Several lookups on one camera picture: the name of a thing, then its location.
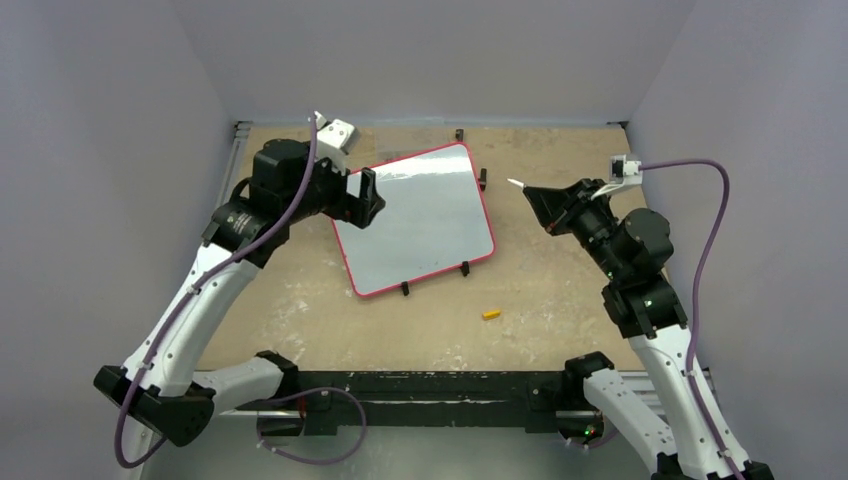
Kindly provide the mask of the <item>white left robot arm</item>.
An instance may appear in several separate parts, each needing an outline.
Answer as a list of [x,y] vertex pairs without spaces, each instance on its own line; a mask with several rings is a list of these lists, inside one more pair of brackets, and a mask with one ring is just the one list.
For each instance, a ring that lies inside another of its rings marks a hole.
[[266,142],[250,175],[214,211],[188,275],[154,329],[123,363],[103,366],[95,376],[95,388],[119,410],[114,447],[121,447],[129,421],[161,442],[184,446],[221,413],[255,402],[292,405],[298,369],[276,352],[205,373],[198,362],[294,224],[324,215],[364,229],[384,206],[374,170],[341,167],[316,141]]

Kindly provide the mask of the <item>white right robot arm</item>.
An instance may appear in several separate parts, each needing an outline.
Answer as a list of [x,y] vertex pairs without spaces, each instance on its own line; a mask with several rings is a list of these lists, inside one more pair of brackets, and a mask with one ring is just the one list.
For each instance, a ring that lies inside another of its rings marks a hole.
[[691,352],[693,321],[663,269],[674,252],[661,214],[638,208],[618,219],[599,179],[521,191],[551,236],[572,235],[605,275],[604,308],[640,359],[663,409],[657,415],[599,352],[566,361],[561,392],[590,404],[627,440],[653,479],[771,479],[727,425]]

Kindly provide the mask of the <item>red framed whiteboard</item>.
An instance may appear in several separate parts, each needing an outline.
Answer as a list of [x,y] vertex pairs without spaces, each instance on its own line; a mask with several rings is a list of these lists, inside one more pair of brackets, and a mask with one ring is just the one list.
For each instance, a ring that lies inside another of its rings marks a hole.
[[491,257],[496,240],[470,148],[453,142],[371,168],[386,206],[332,223],[352,290],[372,297]]

